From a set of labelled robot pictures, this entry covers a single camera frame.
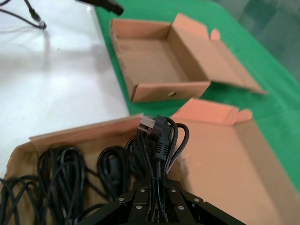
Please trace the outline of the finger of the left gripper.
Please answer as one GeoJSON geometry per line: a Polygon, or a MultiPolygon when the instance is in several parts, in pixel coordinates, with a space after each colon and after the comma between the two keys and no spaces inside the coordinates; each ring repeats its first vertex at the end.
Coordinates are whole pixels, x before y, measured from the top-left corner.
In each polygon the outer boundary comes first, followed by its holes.
{"type": "Polygon", "coordinates": [[[124,8],[115,0],[79,0],[80,2],[90,4],[105,9],[108,12],[113,12],[116,15],[122,15],[124,8]]]}

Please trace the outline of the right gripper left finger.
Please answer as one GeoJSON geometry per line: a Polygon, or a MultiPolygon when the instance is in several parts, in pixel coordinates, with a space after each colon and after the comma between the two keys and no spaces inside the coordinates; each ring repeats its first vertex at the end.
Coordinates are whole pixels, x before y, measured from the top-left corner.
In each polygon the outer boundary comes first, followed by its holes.
{"type": "Polygon", "coordinates": [[[148,225],[150,180],[135,181],[132,190],[84,218],[81,225],[148,225]]]}

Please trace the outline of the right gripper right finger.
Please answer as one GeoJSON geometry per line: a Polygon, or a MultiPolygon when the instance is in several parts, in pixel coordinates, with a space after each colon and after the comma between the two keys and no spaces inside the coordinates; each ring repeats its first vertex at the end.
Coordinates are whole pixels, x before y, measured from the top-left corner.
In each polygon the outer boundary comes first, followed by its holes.
{"type": "Polygon", "coordinates": [[[243,222],[165,179],[165,209],[169,222],[180,225],[242,225],[243,222]]]}

